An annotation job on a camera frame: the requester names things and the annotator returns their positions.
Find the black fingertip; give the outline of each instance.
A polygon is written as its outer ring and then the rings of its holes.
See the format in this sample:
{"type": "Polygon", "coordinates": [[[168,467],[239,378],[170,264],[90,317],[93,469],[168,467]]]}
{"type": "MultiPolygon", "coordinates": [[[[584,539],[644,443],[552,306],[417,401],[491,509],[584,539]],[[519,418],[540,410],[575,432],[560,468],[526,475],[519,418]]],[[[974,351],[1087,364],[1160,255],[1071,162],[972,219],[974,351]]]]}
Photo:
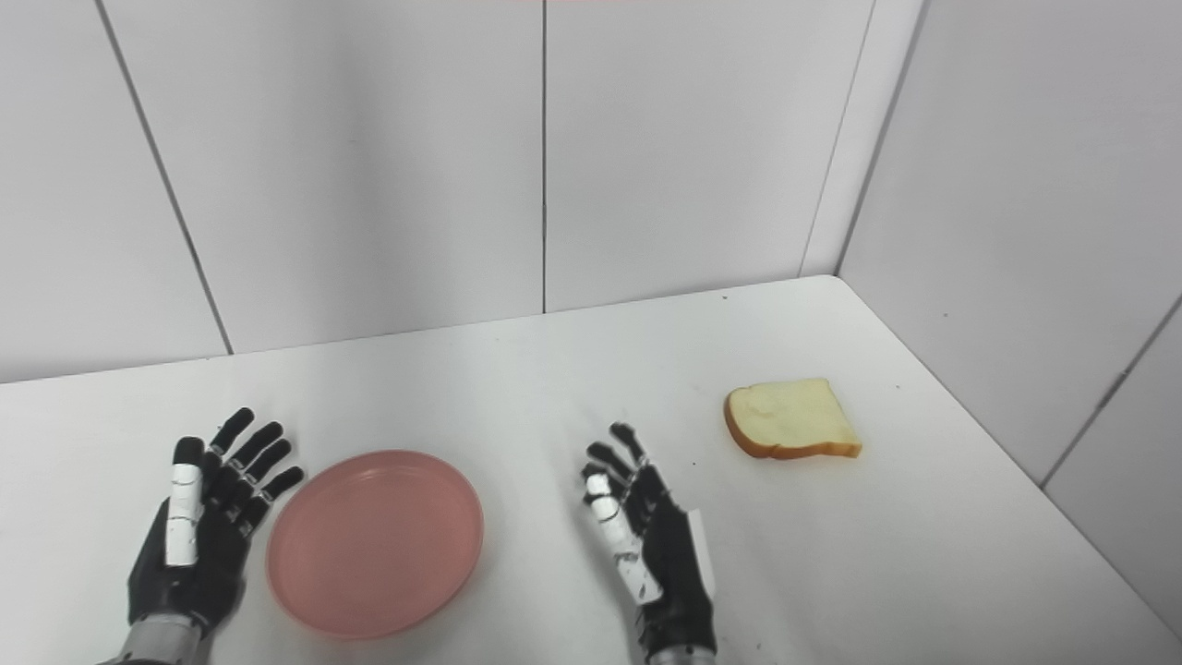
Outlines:
{"type": "Polygon", "coordinates": [[[636,441],[636,430],[625,423],[615,423],[611,426],[611,436],[616,437],[619,443],[624,444],[628,452],[636,458],[636,463],[639,464],[641,459],[644,457],[644,449],[641,448],[641,443],[636,441]]]}
{"type": "Polygon", "coordinates": [[[583,476],[584,481],[586,481],[592,476],[598,476],[600,474],[608,474],[608,470],[604,469],[603,467],[599,467],[598,464],[595,464],[593,462],[589,462],[586,467],[583,468],[583,471],[580,471],[580,475],[583,476]]]}
{"type": "Polygon", "coordinates": [[[280,495],[298,485],[303,480],[304,470],[299,467],[292,467],[267,483],[259,496],[267,501],[275,501],[280,495]]]}
{"type": "Polygon", "coordinates": [[[621,481],[626,481],[632,476],[632,469],[623,459],[619,459],[619,456],[616,455],[616,451],[611,450],[611,446],[603,442],[596,442],[587,446],[587,456],[606,465],[619,476],[621,481]]]}
{"type": "Polygon", "coordinates": [[[258,432],[251,436],[249,439],[242,444],[242,448],[234,454],[233,461],[238,462],[242,467],[247,467],[251,462],[262,452],[262,449],[271,445],[272,442],[278,439],[284,435],[284,426],[271,422],[259,429],[258,432]]]}
{"type": "Polygon", "coordinates": [[[196,437],[184,437],[176,443],[173,451],[173,464],[201,464],[201,456],[206,452],[206,445],[196,437]]]}
{"type": "Polygon", "coordinates": [[[291,442],[287,439],[279,439],[274,444],[269,445],[267,450],[262,451],[259,459],[254,461],[254,464],[248,467],[242,476],[251,483],[258,483],[262,481],[279,461],[287,457],[287,454],[292,452],[291,442]]]}
{"type": "Polygon", "coordinates": [[[209,442],[209,448],[217,455],[226,455],[226,451],[234,445],[234,439],[246,431],[251,423],[254,423],[254,412],[243,406],[226,419],[221,430],[209,442]]]}
{"type": "Polygon", "coordinates": [[[636,437],[636,430],[626,423],[612,423],[610,430],[611,435],[617,439],[622,437],[636,437]]]}

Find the pink plate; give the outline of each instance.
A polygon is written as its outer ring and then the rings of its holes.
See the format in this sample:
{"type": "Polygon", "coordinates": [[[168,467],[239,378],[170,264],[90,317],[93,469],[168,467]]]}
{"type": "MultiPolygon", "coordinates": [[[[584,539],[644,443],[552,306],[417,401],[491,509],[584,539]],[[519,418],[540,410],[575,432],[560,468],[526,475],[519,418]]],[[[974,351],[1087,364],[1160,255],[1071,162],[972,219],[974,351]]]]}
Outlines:
{"type": "Polygon", "coordinates": [[[413,451],[346,459],[305,485],[275,522],[267,580],[309,628],[372,639],[427,619],[476,567],[485,522],[468,481],[413,451]]]}

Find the white bread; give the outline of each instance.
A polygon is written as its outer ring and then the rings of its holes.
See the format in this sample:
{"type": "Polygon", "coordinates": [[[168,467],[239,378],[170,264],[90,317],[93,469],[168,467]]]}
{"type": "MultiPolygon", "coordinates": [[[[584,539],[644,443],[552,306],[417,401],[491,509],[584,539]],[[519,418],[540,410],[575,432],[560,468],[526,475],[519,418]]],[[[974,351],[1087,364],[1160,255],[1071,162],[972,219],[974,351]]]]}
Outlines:
{"type": "Polygon", "coordinates": [[[723,415],[730,436],[752,457],[858,457],[862,452],[862,442],[825,379],[738,389],[727,396],[723,415]]]}

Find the bread crust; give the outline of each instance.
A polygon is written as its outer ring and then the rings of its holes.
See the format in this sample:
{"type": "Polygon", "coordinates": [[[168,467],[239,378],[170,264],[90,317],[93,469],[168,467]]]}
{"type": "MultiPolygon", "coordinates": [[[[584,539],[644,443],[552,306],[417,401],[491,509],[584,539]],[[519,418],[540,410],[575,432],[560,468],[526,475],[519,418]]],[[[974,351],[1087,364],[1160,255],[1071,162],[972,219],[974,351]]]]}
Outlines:
{"type": "Polygon", "coordinates": [[[727,396],[726,402],[722,405],[722,417],[727,422],[727,430],[730,431],[730,438],[739,444],[742,451],[755,458],[772,458],[772,459],[798,459],[801,457],[812,457],[814,455],[829,455],[833,457],[858,457],[862,454],[862,446],[858,444],[845,444],[837,442],[823,442],[819,444],[813,444],[811,446],[804,448],[784,448],[784,446],[765,446],[764,444],[755,443],[747,435],[743,435],[742,430],[739,429],[739,424],[735,423],[734,416],[730,413],[730,397],[734,396],[734,391],[727,396]]]}

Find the robotic wrist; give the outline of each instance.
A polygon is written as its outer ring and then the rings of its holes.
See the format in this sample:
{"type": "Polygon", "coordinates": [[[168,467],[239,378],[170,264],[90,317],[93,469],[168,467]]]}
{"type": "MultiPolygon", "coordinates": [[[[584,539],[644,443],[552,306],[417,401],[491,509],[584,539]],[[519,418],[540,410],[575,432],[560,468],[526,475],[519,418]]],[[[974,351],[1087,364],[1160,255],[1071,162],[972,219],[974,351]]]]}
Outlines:
{"type": "Polygon", "coordinates": [[[183,614],[149,614],[131,624],[115,663],[190,665],[201,641],[201,627],[183,614]]]}
{"type": "Polygon", "coordinates": [[[649,656],[645,663],[648,665],[714,665],[714,652],[700,646],[678,644],[649,656]]]}

